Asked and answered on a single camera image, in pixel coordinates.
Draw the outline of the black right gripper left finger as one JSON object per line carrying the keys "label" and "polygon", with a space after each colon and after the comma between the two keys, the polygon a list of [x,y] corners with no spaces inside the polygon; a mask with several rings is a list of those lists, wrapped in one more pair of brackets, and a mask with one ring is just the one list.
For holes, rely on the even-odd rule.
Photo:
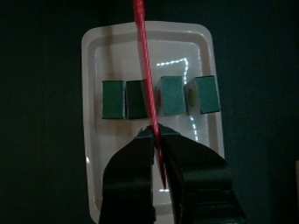
{"label": "black right gripper left finger", "polygon": [[98,224],[155,224],[154,159],[155,137],[146,128],[109,161]]}

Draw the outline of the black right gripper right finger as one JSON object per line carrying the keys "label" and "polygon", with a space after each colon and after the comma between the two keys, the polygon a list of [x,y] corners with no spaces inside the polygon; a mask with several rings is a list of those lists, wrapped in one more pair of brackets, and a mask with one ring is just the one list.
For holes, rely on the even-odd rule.
{"label": "black right gripper right finger", "polygon": [[225,158],[161,125],[175,224],[247,224]]}

